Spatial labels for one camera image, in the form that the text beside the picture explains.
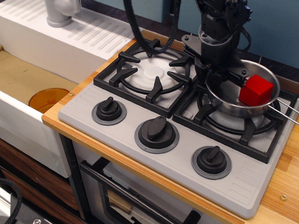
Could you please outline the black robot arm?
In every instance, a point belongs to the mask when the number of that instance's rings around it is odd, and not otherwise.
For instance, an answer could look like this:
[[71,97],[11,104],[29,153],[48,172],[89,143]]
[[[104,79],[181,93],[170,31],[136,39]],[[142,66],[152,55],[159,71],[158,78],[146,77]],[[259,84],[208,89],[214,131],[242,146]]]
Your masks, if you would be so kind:
[[251,45],[244,24],[251,20],[248,0],[195,0],[201,14],[197,36],[182,37],[184,51],[194,60],[201,82],[212,72],[223,80],[244,86],[248,68],[239,58]]

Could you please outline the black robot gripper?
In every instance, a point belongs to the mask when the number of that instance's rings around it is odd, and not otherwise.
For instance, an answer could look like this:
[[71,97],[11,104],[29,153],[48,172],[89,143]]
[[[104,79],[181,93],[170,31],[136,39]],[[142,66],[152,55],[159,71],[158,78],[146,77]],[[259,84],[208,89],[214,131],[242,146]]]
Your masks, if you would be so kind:
[[229,80],[243,87],[249,70],[232,48],[232,38],[221,44],[211,44],[206,38],[186,34],[182,37],[184,52],[193,57],[199,82],[205,82],[213,74],[213,81]]

